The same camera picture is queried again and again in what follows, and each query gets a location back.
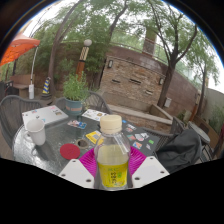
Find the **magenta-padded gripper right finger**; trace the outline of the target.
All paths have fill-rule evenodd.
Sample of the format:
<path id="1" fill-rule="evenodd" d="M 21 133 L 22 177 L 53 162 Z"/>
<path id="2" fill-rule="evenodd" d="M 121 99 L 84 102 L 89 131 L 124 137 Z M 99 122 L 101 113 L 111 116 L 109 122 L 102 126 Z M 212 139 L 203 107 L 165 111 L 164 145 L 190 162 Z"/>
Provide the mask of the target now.
<path id="1" fill-rule="evenodd" d="M 140 188 L 168 175 L 169 172 L 155 156 L 146 157 L 139 150 L 131 148 L 128 188 Z"/>

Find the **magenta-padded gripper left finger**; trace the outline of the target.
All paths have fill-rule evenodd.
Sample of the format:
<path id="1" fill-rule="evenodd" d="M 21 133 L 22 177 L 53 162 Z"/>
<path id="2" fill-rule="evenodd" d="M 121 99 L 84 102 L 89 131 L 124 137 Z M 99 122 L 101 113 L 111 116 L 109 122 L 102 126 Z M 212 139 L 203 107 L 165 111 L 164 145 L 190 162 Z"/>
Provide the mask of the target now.
<path id="1" fill-rule="evenodd" d="M 94 150 L 91 149 L 80 159 L 71 159 L 59 173 L 59 177 L 78 186 L 93 189 L 96 174 L 97 162 L 95 160 Z"/>

